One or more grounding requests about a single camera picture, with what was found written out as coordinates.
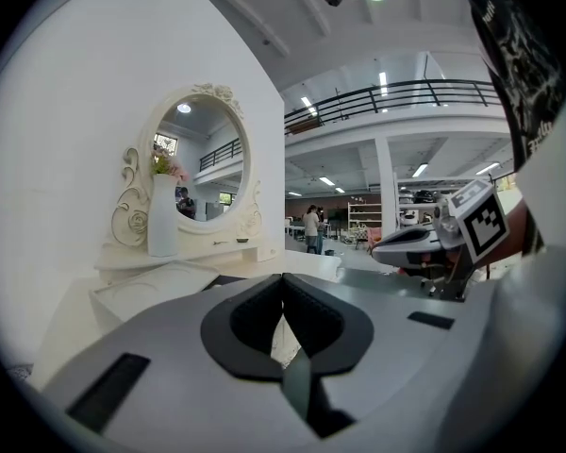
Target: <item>ceiling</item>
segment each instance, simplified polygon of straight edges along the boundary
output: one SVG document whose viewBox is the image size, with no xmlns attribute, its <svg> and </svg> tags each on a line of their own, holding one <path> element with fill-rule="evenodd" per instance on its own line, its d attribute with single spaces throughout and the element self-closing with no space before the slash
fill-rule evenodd
<svg viewBox="0 0 566 453">
<path fill-rule="evenodd" d="M 467 0 L 210 0 L 286 101 L 412 80 L 423 52 L 477 55 Z"/>
<path fill-rule="evenodd" d="M 479 55 L 467 0 L 210 0 L 252 50 L 285 101 L 286 113 L 338 93 L 428 78 L 488 80 Z M 394 171 L 411 177 L 472 176 L 499 161 L 510 171 L 509 138 L 395 139 Z M 319 177 L 346 191 L 379 184 L 374 142 L 328 148 L 286 160 L 286 189 L 301 194 L 334 193 Z"/>
<path fill-rule="evenodd" d="M 449 176 L 474 176 L 492 162 L 503 166 L 491 171 L 493 177 L 513 170 L 511 142 L 509 138 L 468 138 L 447 136 L 427 139 L 397 139 L 390 141 L 392 168 L 398 179 L 411 178 L 420 164 L 428 167 L 419 176 L 428 180 Z M 325 150 L 306 153 L 286 159 L 286 192 L 303 196 L 335 194 L 319 178 L 328 177 L 346 192 L 367 193 L 375 191 L 380 182 L 379 166 L 374 141 L 347 144 Z M 408 184 L 410 188 L 425 187 L 423 181 Z M 440 182 L 430 182 L 428 187 L 443 188 Z"/>
<path fill-rule="evenodd" d="M 176 103 L 166 112 L 161 120 L 162 128 L 179 134 L 198 134 L 207 139 L 231 122 L 220 108 L 208 100 L 186 103 L 191 108 L 189 113 L 180 112 L 177 109 L 178 104 L 182 103 L 182 101 Z"/>
</svg>

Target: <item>white vase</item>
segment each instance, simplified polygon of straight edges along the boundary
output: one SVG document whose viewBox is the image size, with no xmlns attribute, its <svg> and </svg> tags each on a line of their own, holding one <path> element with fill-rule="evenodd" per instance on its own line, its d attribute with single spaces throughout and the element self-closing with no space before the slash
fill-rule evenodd
<svg viewBox="0 0 566 453">
<path fill-rule="evenodd" d="M 149 207 L 147 243 L 151 257 L 171 257 L 178 253 L 178 211 L 175 189 L 178 179 L 153 176 L 153 196 Z"/>
</svg>

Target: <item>vanity table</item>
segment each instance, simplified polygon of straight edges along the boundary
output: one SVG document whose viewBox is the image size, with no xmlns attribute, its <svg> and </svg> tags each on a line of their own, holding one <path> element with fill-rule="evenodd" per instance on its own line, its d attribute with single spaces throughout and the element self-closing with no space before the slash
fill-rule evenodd
<svg viewBox="0 0 566 453">
<path fill-rule="evenodd" d="M 153 196 L 154 137 L 172 107 L 206 100 L 225 113 L 239 134 L 243 160 L 237 199 L 230 210 L 208 222 L 179 215 L 173 231 L 177 253 L 152 257 L 147 249 L 147 222 Z M 124 191 L 111 217 L 110 236 L 97 253 L 97 274 L 74 280 L 61 299 L 34 363 L 29 378 L 32 386 L 41 390 L 66 362 L 136 313 L 181 296 L 209 294 L 209 286 L 220 276 L 252 278 L 289 272 L 335 280 L 339 258 L 284 250 L 272 245 L 272 235 L 264 233 L 260 181 L 252 166 L 251 149 L 252 133 L 244 124 L 239 102 L 226 86 L 184 88 L 156 107 L 138 144 L 124 152 Z M 288 330 L 282 321 L 275 333 L 275 339 L 285 346 L 277 351 L 281 360 L 294 353 L 295 338 L 287 335 Z"/>
</svg>

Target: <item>window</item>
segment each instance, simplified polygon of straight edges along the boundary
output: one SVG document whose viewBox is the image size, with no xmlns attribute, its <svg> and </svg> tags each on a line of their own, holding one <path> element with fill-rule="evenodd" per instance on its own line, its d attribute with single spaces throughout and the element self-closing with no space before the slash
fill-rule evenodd
<svg viewBox="0 0 566 453">
<path fill-rule="evenodd" d="M 497 192 L 504 192 L 505 190 L 513 190 L 516 188 L 516 174 L 503 176 L 502 178 L 495 179 L 497 185 Z"/>
<path fill-rule="evenodd" d="M 165 149 L 170 156 L 176 154 L 176 149 L 178 148 L 178 139 L 171 138 L 170 136 L 164 136 L 163 134 L 157 133 L 153 139 L 155 144 Z"/>
<path fill-rule="evenodd" d="M 232 205 L 233 204 L 233 194 L 232 193 L 220 193 L 220 202 L 223 205 Z"/>
<path fill-rule="evenodd" d="M 236 197 L 235 193 L 220 193 L 220 203 L 225 205 L 225 211 L 228 211 Z"/>
</svg>

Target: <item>mirror frame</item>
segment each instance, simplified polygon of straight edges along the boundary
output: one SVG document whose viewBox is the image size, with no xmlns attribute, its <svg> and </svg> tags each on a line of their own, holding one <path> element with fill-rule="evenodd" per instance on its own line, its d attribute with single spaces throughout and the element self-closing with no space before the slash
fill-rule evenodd
<svg viewBox="0 0 566 453">
<path fill-rule="evenodd" d="M 216 104 L 237 129 L 243 155 L 241 186 L 235 202 L 226 213 L 206 222 L 197 222 L 180 214 L 178 230 L 203 235 L 236 229 L 238 237 L 248 238 L 255 237 L 261 232 L 262 220 L 257 203 L 259 181 L 256 181 L 254 176 L 251 139 L 245 128 L 241 106 L 229 87 L 208 83 L 171 92 L 151 112 L 142 127 L 138 146 L 125 150 L 125 190 L 111 218 L 111 231 L 117 242 L 127 246 L 139 246 L 145 243 L 147 215 L 153 193 L 151 159 L 155 134 L 163 117 L 174 105 L 197 98 L 208 99 Z"/>
</svg>

